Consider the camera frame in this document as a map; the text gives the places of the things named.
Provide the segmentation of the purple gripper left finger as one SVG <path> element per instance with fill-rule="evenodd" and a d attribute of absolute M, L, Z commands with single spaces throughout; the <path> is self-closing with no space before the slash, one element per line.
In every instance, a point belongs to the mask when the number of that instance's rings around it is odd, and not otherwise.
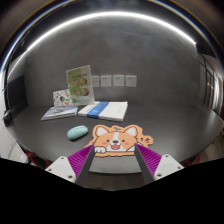
<path fill-rule="evenodd" d="M 46 168 L 46 171 L 79 186 L 84 186 L 94 156 L 94 147 L 90 145 L 69 157 L 59 157 Z"/>

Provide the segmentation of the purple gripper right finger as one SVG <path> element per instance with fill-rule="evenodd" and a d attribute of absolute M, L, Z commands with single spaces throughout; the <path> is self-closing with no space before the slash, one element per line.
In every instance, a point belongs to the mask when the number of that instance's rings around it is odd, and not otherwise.
<path fill-rule="evenodd" d="M 169 154 L 160 155 L 139 144 L 135 145 L 134 154 L 145 184 L 150 184 L 183 169 L 183 166 Z"/>

